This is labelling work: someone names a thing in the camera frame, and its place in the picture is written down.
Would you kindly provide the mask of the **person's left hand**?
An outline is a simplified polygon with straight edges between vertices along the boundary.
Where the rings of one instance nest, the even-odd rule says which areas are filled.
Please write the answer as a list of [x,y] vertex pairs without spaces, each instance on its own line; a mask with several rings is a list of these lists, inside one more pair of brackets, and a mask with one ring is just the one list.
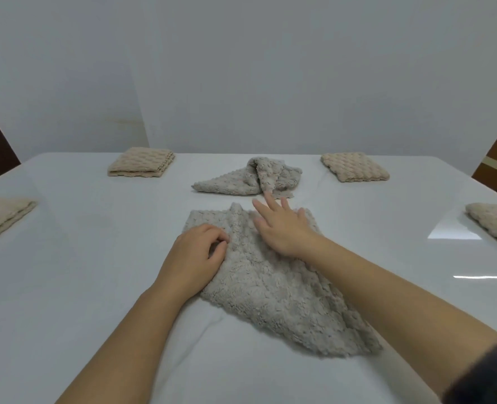
[[230,242],[226,232],[201,224],[182,233],[172,245],[151,288],[163,297],[184,304],[197,295],[218,272],[207,261],[211,244]]

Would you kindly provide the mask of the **person's right hand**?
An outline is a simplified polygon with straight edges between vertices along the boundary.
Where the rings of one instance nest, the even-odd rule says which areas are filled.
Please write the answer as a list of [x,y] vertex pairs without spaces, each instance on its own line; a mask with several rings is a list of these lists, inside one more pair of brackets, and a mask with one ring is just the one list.
[[265,217],[265,202],[258,199],[252,200],[256,216],[263,217],[272,228],[272,246],[271,248],[283,256],[292,258],[302,258],[306,250],[313,244],[319,236],[310,225],[301,225],[297,219],[297,211],[290,207],[285,197],[280,197],[277,202],[281,201],[283,214],[279,217]]

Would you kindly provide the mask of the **grey fluffy towel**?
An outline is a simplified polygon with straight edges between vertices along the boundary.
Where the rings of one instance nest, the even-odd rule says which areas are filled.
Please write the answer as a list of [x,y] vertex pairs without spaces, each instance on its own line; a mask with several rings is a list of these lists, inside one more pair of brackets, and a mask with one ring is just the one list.
[[193,190],[231,196],[255,196],[270,193],[275,199],[292,198],[299,185],[302,169],[284,160],[253,157],[247,165],[227,174],[194,183]]
[[275,336],[323,356],[378,354],[373,328],[337,288],[305,262],[267,245],[254,211],[232,203],[227,210],[192,210],[183,227],[223,229],[230,242],[218,272],[200,297]]

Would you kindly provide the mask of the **person's left forearm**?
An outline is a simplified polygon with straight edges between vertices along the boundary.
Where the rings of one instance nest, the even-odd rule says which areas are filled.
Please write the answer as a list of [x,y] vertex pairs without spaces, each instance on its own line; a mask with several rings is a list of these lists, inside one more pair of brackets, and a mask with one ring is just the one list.
[[187,301],[146,290],[55,404],[149,404],[166,340]]

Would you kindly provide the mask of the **person's right forearm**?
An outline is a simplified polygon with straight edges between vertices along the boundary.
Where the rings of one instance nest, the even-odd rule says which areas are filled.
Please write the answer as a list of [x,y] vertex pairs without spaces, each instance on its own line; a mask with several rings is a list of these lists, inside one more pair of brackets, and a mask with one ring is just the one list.
[[439,398],[497,346],[497,331],[423,288],[310,234],[299,257],[317,268]]

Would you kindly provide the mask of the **crumpled grey fluffy towel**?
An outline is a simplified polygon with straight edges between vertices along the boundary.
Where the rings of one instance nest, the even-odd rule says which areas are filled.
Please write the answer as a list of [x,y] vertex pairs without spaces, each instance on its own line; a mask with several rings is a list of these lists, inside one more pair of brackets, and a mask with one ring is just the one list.
[[292,198],[299,185],[302,169],[284,160],[253,157],[247,165],[227,174],[194,183],[193,190],[231,196],[255,196],[270,193],[275,199]]

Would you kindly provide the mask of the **dark grey sleeve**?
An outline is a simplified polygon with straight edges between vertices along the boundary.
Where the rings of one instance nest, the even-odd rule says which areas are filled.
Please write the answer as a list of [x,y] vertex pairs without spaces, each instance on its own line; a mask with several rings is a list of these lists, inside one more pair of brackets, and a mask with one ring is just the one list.
[[497,345],[447,390],[442,404],[497,404]]

